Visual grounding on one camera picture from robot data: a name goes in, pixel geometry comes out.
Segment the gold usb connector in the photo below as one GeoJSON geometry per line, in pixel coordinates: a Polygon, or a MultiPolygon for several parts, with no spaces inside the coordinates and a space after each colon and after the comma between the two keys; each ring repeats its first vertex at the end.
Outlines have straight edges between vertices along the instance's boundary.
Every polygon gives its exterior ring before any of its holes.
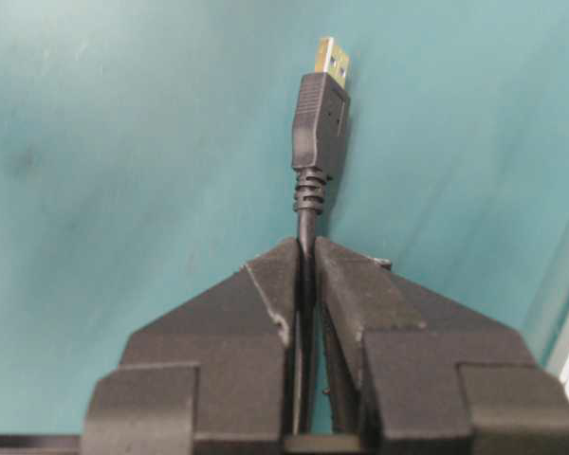
{"type": "Polygon", "coordinates": [[[316,52],[314,71],[329,73],[341,88],[344,88],[349,67],[350,57],[335,43],[335,38],[332,36],[321,38],[319,50],[316,52]]]}

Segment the black plastic housing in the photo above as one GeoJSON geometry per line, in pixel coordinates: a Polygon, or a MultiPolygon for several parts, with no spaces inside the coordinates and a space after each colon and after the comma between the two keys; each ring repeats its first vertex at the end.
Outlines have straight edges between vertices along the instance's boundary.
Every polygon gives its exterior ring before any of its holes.
{"type": "Polygon", "coordinates": [[[350,97],[328,73],[303,76],[293,120],[294,170],[318,168],[328,178],[339,173],[349,107],[350,97]]]}

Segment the usb cable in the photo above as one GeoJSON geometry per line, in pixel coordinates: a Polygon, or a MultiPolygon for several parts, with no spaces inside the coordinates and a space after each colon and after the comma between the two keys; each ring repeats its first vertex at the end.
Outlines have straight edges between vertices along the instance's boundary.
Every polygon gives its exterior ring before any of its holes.
{"type": "Polygon", "coordinates": [[[322,38],[314,72],[302,77],[293,120],[292,167],[297,173],[294,210],[302,252],[302,299],[296,317],[293,433],[309,430],[316,377],[316,221],[325,187],[340,171],[350,97],[344,89],[350,59],[332,37],[322,38]]]}

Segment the usb connector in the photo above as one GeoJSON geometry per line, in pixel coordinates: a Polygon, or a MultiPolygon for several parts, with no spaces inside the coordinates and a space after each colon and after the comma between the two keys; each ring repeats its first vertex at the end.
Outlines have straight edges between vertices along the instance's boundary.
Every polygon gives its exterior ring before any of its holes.
{"type": "MultiPolygon", "coordinates": [[[[302,77],[293,120],[292,166],[299,175],[303,170],[312,170],[323,174],[326,181],[339,173],[350,106],[350,97],[343,88],[349,65],[349,57],[333,38],[320,40],[316,71],[302,77]]],[[[298,197],[296,207],[301,202],[316,200],[307,197],[298,197]]]]}

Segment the teal surface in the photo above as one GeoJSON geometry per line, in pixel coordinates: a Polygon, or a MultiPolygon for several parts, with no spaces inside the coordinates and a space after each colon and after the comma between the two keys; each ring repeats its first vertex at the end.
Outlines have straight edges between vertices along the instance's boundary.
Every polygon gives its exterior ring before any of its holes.
{"type": "Polygon", "coordinates": [[[291,119],[325,34],[352,57],[331,238],[547,355],[569,1],[0,0],[0,432],[79,431],[131,331],[295,232],[291,119]]]}

